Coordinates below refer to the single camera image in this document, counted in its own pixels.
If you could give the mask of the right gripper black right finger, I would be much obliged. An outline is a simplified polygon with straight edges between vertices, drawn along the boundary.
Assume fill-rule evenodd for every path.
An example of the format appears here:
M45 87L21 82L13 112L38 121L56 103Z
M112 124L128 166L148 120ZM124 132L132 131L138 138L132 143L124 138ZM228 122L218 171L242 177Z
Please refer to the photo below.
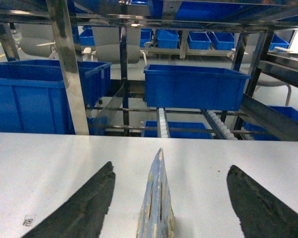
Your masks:
M233 210L246 238L298 238L298 213L238 166L226 183Z

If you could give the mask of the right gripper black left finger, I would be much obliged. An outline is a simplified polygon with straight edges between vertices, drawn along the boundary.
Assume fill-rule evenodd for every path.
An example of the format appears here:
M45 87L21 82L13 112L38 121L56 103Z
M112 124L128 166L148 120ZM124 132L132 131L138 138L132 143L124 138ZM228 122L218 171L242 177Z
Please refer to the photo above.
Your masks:
M24 238L98 238L113 198L116 175L108 161L63 205Z

